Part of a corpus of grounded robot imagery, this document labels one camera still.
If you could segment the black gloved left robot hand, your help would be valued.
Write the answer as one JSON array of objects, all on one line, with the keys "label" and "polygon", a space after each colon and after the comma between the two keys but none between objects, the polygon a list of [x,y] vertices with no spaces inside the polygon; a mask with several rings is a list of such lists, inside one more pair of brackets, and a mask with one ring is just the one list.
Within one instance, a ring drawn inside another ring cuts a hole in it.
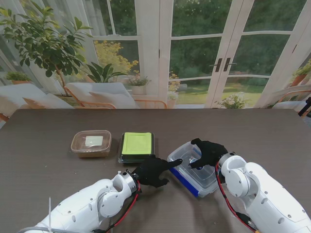
[{"label": "black gloved left robot hand", "polygon": [[142,185],[150,185],[155,188],[165,186],[169,183],[166,178],[160,179],[160,175],[171,168],[182,164],[182,159],[166,161],[152,157],[144,160],[133,172],[133,176]]}]

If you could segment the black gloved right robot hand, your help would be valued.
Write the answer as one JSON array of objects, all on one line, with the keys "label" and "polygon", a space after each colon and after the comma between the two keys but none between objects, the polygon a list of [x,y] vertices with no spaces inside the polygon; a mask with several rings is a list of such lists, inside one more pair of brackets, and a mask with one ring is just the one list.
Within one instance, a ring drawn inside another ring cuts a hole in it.
[{"label": "black gloved right robot hand", "polygon": [[205,165],[216,166],[220,158],[227,154],[227,149],[218,143],[202,141],[200,138],[191,140],[192,145],[196,145],[201,151],[201,158],[190,163],[191,168],[204,167]]}]

